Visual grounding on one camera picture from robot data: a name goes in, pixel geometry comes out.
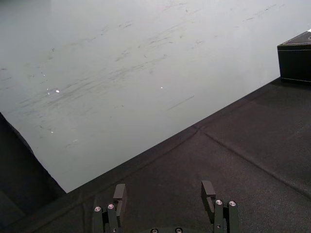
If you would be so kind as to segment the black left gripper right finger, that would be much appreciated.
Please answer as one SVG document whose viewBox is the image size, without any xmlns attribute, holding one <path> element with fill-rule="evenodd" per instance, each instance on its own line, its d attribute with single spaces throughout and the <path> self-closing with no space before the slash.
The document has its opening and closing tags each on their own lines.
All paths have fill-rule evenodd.
<svg viewBox="0 0 311 233">
<path fill-rule="evenodd" d="M 234 200 L 218 198 L 210 181 L 201 181 L 201 199 L 214 233 L 239 232 L 238 204 Z"/>
</svg>

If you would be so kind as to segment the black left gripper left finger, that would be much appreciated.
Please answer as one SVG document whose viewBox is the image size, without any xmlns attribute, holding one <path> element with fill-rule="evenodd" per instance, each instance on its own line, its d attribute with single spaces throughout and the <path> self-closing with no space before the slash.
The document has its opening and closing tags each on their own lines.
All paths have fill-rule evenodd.
<svg viewBox="0 0 311 233">
<path fill-rule="evenodd" d="M 96 205 L 93 209 L 94 233 L 121 233 L 122 215 L 127 202 L 124 183 L 116 185 L 113 200 L 104 207 Z"/>
</svg>

